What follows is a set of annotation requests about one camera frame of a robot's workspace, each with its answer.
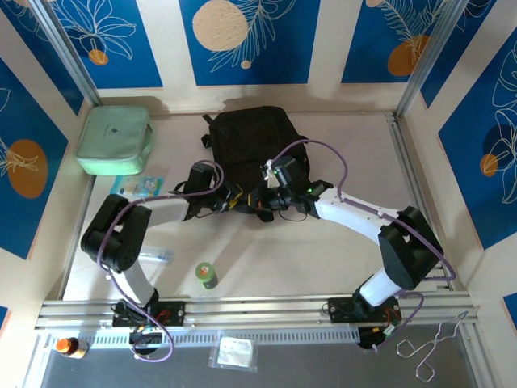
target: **white tabletop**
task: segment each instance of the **white tabletop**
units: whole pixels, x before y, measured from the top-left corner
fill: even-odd
[[[406,187],[384,115],[289,115],[300,135],[329,142],[343,153],[350,173],[346,193],[389,208],[414,205]],[[200,138],[208,126],[199,116],[154,120],[156,146],[142,175],[164,177],[163,192],[187,178],[190,166],[212,158]],[[336,184],[343,168],[320,145],[308,145],[312,180]],[[115,177],[99,176],[83,231],[109,194]],[[298,213],[286,216],[301,217]],[[161,297],[256,297],[353,292],[382,266],[379,247],[356,232],[308,218],[270,224],[255,215],[224,213],[171,222],[147,231],[145,246],[169,247],[169,264],[142,264]],[[197,264],[212,263],[219,285],[206,290],[195,277]],[[433,288],[431,282],[426,289]],[[117,299],[120,295],[80,248],[72,263],[64,299]]]

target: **mint green pouch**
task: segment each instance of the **mint green pouch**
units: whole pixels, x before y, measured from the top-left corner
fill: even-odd
[[[92,175],[133,175],[145,168],[153,127],[144,107],[96,107],[86,119],[75,157]]]

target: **metal frame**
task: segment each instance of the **metal frame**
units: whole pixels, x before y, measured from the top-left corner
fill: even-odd
[[[23,379],[23,388],[33,388],[41,386],[45,371],[47,369],[48,359],[50,358],[50,342],[51,334],[40,334],[36,338],[32,357],[27,367],[27,373]]]
[[[86,193],[81,201],[81,212],[79,213],[79,217],[74,225],[74,232],[72,234],[72,241],[68,247],[68,251],[66,252],[65,262],[63,263],[63,275],[61,277],[61,282],[59,284],[59,289],[57,290],[56,298],[61,300],[63,295],[65,294],[66,284],[68,283],[68,279],[70,276],[70,271],[72,270],[72,262],[74,261],[75,252],[78,249],[79,242],[81,240],[81,231],[82,225],[84,224],[84,220],[86,218],[86,212],[88,210],[88,204],[90,203],[91,193],[94,191],[95,185],[95,176],[91,175],[88,178],[88,184],[86,185]]]
[[[501,382],[498,380],[498,376],[494,375],[490,370],[488,356],[486,354],[483,341],[481,340],[479,330],[477,329],[477,325],[461,325],[460,333],[477,384],[483,388],[502,386]]]
[[[397,119],[404,116],[413,102],[414,97],[420,92],[427,75],[429,75],[432,67],[435,65],[438,56],[441,54],[443,47],[447,43],[449,36],[454,30],[456,23],[458,23],[467,4],[469,4],[469,0],[451,0],[448,1],[448,4],[444,7],[443,14],[439,17],[431,33],[429,43],[414,67],[413,73],[407,82],[406,89],[395,109],[395,117]]]
[[[429,217],[430,214],[429,210],[427,209],[425,196],[420,189],[420,181],[418,180],[416,170],[414,169],[414,165],[411,161],[409,148],[404,134],[402,133],[401,128],[399,127],[393,113],[386,114],[385,117],[386,122],[388,123],[388,128],[393,140],[393,144],[395,145],[398,161],[401,164],[402,170],[405,172],[404,179],[406,180],[406,185],[414,198],[416,206],[420,209],[420,211],[422,211],[426,219],[430,220],[431,218]]]
[[[426,302],[411,324],[436,324],[468,311],[466,323],[477,323],[476,309],[469,293],[436,291],[424,293]],[[323,311],[330,297],[348,295],[318,295],[307,297],[225,297],[225,298],[164,298],[163,301],[186,302],[183,327],[168,327],[170,331],[227,329],[288,329],[336,327]],[[129,332],[129,328],[111,327],[116,301],[59,302],[47,301],[36,321],[37,331],[97,331]],[[417,298],[401,298],[401,314],[407,317],[418,304]],[[378,326],[379,323],[346,324],[347,327]]]
[[[86,71],[65,29],[61,26],[56,14],[52,10],[52,6],[47,0],[28,0],[28,2],[31,6],[32,14],[36,17],[41,29],[48,37],[63,65],[65,65],[70,76],[82,92],[82,95],[93,105],[102,105],[94,82]]]

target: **green cap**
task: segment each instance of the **green cap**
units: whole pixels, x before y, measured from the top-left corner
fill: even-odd
[[[202,283],[208,283],[216,275],[216,270],[210,263],[201,263],[195,268],[195,275]]]

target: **beige circle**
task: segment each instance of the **beige circle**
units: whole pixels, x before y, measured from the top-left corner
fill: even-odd
[[[251,62],[250,61],[242,61],[241,62],[241,67],[244,70],[248,70],[251,67]]]
[[[20,6],[24,6],[25,8],[28,8],[31,6],[29,3],[29,0],[13,0],[14,2],[18,3]],[[47,2],[55,2],[56,0],[47,0]]]
[[[384,0],[364,0],[366,5],[373,8],[375,6],[379,6]]]
[[[235,49],[248,36],[246,17],[228,0],[210,0],[192,20],[195,38],[207,50]]]

